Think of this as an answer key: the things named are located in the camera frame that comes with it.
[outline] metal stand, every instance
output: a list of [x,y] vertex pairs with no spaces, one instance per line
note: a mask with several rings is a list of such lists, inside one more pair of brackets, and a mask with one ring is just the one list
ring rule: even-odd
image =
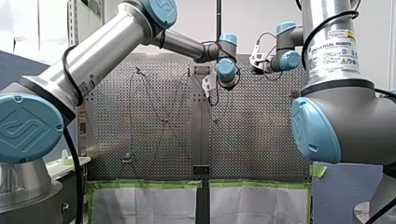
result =
[[64,209],[62,184],[54,182],[50,191],[39,198],[1,207],[0,223],[62,224]]
[[211,108],[205,98],[201,83],[206,75],[211,72],[208,65],[208,74],[198,74],[197,71],[205,71],[199,67],[206,65],[196,65],[192,69],[191,77],[191,99],[192,99],[192,153],[200,155],[193,156],[193,174],[197,179],[202,180],[202,187],[197,191],[196,224],[210,223],[210,188],[209,188],[209,136],[211,124]]
[[[384,168],[384,175],[382,177],[381,182],[378,185],[378,188],[375,191],[373,199],[369,203],[360,203],[356,205],[353,210],[353,224],[364,224],[370,218],[370,216],[374,215],[377,211],[379,211],[382,207],[384,207],[388,202],[390,202],[396,195],[396,178],[394,176],[390,176],[386,174],[386,169]],[[393,208],[389,212],[387,212],[384,216],[378,219],[375,222],[376,224],[391,224],[396,223],[396,209]]]

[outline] robot end effector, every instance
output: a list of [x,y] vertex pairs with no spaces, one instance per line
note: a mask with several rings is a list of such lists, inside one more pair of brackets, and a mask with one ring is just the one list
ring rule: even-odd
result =
[[301,62],[301,57],[295,51],[295,47],[303,44],[303,27],[297,27],[293,21],[282,22],[276,27],[276,55],[259,53],[260,39],[258,39],[249,58],[250,64],[258,74],[271,74],[295,69]]

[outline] green tape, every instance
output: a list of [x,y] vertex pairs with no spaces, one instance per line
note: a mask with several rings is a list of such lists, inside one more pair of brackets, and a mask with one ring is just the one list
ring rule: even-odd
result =
[[97,189],[199,189],[202,181],[153,181],[142,179],[99,180],[88,182],[88,216],[93,218],[93,199]]
[[311,174],[313,177],[321,178],[326,174],[327,171],[327,166],[323,165],[310,165],[309,166],[309,174]]
[[245,179],[227,179],[227,180],[209,180],[210,188],[238,188],[238,187],[259,187],[270,189],[309,189],[311,184],[308,183],[288,183],[265,180],[245,180]]
[[[89,157],[78,157],[79,162],[87,160]],[[50,161],[47,165],[74,165],[73,159],[65,159],[64,161]]]

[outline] white wall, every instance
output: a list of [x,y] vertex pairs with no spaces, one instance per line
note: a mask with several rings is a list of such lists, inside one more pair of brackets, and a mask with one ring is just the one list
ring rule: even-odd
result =
[[[115,16],[117,4],[121,0],[105,1],[105,21]],[[177,23],[172,30],[190,36],[200,42],[216,39],[216,1],[215,0],[177,0]],[[168,52],[158,47],[140,46],[134,53]]]
[[[173,30],[198,41],[216,38],[216,0],[176,0],[177,24]],[[389,75],[393,67],[390,53],[392,1],[362,1],[361,15],[355,20],[361,74],[371,79],[378,88],[391,88]],[[105,18],[113,17],[117,1],[105,0]],[[282,21],[296,21],[302,25],[301,12],[291,0],[223,0],[222,31],[238,36],[238,53],[250,54],[258,36],[276,32]],[[262,40],[262,52],[275,44],[271,37]],[[165,52],[154,47],[139,47],[134,52]]]

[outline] pegboard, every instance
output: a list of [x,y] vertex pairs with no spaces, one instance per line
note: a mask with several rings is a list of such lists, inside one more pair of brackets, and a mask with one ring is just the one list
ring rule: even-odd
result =
[[191,178],[190,62],[146,56],[133,54],[86,99],[89,179]]
[[[238,64],[239,85],[220,89],[219,104],[210,109],[207,101],[193,101],[193,61],[131,54],[86,99],[89,179],[193,179],[200,161],[210,178],[305,181],[309,162],[292,140],[289,97],[305,84],[303,70],[271,82],[252,75],[247,55]],[[204,127],[209,132],[197,132]],[[197,147],[197,139],[208,144]]]
[[219,91],[212,110],[211,178],[305,181],[309,164],[296,149],[290,124],[293,98],[307,82],[302,68],[252,75],[248,56],[238,57],[242,74],[233,91]]

